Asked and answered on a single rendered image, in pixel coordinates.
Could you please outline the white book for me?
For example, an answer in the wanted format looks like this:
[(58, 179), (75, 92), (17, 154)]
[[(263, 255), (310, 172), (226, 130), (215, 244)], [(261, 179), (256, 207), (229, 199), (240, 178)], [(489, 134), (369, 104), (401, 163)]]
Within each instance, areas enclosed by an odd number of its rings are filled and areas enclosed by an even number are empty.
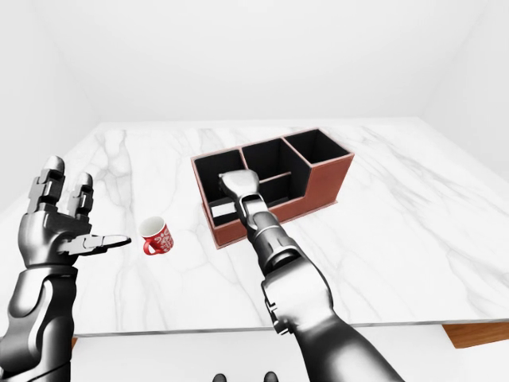
[(210, 204), (211, 214), (214, 218), (219, 216), (226, 216), (229, 214), (236, 214), (235, 204), (233, 202), (224, 203), (211, 203)]

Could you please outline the red-brown desk caddy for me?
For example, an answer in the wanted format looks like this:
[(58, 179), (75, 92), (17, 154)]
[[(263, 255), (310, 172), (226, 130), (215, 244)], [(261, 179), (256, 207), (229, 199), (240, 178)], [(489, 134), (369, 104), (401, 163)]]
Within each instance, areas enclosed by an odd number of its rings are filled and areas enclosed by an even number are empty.
[(218, 248), (243, 240), (247, 230), (237, 213), (214, 218), (211, 203), (232, 202), (219, 186), (219, 175), (253, 170), (260, 193), (280, 222), (335, 203), (354, 154), (315, 128), (192, 158), (202, 205)]

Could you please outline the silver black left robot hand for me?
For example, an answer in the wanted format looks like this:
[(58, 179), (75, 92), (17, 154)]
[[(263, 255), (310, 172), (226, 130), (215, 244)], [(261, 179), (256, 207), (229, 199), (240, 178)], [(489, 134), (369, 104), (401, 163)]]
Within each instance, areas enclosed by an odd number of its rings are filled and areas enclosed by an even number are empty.
[(68, 212), (58, 210), (65, 176), (64, 160), (48, 158), (29, 192), (29, 207), (18, 231), (18, 247), (25, 266), (71, 266), (80, 255), (97, 255), (131, 243), (124, 235), (93, 235), (89, 213), (93, 179), (83, 172), (68, 200)]

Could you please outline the red patterned mug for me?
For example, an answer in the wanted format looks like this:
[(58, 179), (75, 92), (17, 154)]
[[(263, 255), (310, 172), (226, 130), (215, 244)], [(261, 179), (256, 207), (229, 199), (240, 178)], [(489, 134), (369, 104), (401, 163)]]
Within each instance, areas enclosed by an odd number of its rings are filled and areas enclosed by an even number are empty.
[(165, 254), (173, 248), (173, 237), (160, 216), (152, 216), (141, 222), (139, 233), (144, 239), (143, 251), (146, 255)]

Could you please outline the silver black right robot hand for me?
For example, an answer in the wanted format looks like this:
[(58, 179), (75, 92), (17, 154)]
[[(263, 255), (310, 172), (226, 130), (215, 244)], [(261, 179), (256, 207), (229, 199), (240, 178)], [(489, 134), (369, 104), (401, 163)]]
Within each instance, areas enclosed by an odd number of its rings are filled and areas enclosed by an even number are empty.
[(259, 178), (253, 170), (233, 170), (219, 175), (223, 193), (234, 202), (239, 219), (244, 223), (249, 215), (247, 205), (262, 200)]

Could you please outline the brown wooden table support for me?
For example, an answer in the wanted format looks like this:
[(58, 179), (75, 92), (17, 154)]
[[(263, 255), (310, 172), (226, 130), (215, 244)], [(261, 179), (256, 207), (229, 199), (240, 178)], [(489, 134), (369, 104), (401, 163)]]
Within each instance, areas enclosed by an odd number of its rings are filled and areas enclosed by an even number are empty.
[(509, 340), (509, 322), (446, 324), (442, 327), (456, 349)]

